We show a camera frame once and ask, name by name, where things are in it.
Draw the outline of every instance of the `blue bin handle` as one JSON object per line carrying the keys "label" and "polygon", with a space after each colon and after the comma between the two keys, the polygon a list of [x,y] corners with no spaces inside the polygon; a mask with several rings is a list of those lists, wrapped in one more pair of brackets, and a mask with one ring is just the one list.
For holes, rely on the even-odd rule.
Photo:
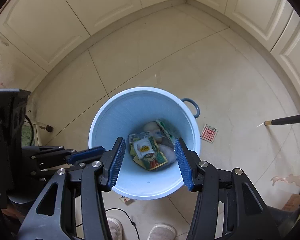
{"label": "blue bin handle", "polygon": [[194,114],[193,117],[194,117],[194,118],[198,118],[198,117],[199,117],[199,115],[200,115],[200,108],[199,108],[199,106],[197,105],[196,102],[194,102],[194,101],[193,101],[192,99],[190,99],[190,98],[182,98],[181,101],[182,101],[182,102],[187,101],[187,102],[193,104],[194,107],[195,107],[195,109],[197,110],[197,113]]}

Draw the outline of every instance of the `beige slipper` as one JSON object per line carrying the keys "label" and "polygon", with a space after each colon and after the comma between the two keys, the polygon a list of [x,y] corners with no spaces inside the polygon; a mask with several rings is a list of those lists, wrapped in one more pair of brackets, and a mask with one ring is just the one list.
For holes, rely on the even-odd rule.
{"label": "beige slipper", "polygon": [[176,230],[169,225],[156,224],[151,229],[147,240],[173,240],[176,237]]}
{"label": "beige slipper", "polygon": [[107,218],[112,240],[122,240],[122,225],[115,218]]}

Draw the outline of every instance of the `silver bolt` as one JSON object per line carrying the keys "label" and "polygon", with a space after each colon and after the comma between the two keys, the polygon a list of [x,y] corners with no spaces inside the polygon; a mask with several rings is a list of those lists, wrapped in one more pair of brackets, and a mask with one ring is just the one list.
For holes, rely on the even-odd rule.
{"label": "silver bolt", "polygon": [[206,161],[200,161],[200,162],[199,162],[199,166],[200,166],[200,167],[203,167],[203,168],[207,167],[208,164],[209,164],[209,163],[206,162]]}
{"label": "silver bolt", "polygon": [[93,167],[100,167],[101,166],[101,162],[100,161],[94,161],[93,163],[92,163],[92,166]]}
{"label": "silver bolt", "polygon": [[235,169],[234,173],[237,175],[241,175],[243,173],[243,171],[241,169]]}
{"label": "silver bolt", "polygon": [[65,174],[65,172],[66,172],[66,169],[64,169],[64,168],[61,168],[61,169],[59,169],[59,170],[57,171],[57,173],[58,173],[59,175]]}

